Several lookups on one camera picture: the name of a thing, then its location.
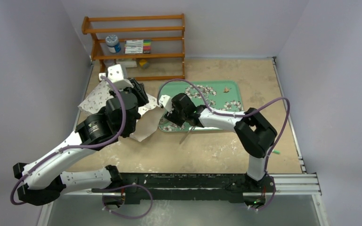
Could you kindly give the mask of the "metal tongs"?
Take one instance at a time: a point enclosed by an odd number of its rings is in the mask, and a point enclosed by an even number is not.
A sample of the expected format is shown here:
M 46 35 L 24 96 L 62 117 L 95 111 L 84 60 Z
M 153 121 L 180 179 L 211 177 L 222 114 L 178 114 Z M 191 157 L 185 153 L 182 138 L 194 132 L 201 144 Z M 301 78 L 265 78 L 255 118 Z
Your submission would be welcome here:
M 183 135 L 183 137 L 181 138 L 181 140 L 179 141 L 179 144 L 181 145 L 185 139 L 188 137 L 188 135 L 190 134 L 190 132 L 192 132 L 195 129 L 195 126 L 190 127 L 190 129 L 188 130 L 188 132 L 186 134 Z

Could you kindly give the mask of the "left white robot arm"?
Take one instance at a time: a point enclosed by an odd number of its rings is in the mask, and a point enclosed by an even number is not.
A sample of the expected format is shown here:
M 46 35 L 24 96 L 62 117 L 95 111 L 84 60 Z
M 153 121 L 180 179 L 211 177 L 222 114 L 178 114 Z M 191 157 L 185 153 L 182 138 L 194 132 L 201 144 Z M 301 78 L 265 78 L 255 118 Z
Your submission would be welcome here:
M 10 194 L 13 205 L 41 206 L 60 195 L 84 189 L 103 189 L 111 193 L 120 190 L 123 179 L 116 166 L 96 171 L 68 172 L 68 168 L 86 156 L 115 143 L 119 137 L 129 137 L 141 118 L 138 109 L 148 103 L 142 83 L 134 78 L 125 88 L 109 82 L 111 98 L 97 113 L 88 116 L 57 147 L 31 163 L 13 166 L 17 183 Z

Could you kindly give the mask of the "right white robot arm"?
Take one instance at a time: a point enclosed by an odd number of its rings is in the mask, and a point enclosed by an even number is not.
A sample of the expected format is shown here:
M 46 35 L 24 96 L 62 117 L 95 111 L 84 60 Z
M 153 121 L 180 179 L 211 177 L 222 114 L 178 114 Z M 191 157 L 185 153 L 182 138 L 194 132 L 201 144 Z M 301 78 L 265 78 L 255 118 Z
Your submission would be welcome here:
M 249 154 L 246 186 L 256 192 L 264 186 L 266 155 L 275 144 L 276 129 L 255 108 L 228 112 L 206 105 L 196 105 L 185 93 L 173 97 L 162 95 L 158 104 L 166 110 L 164 118 L 181 127 L 184 123 L 196 128 L 217 128 L 237 134 Z

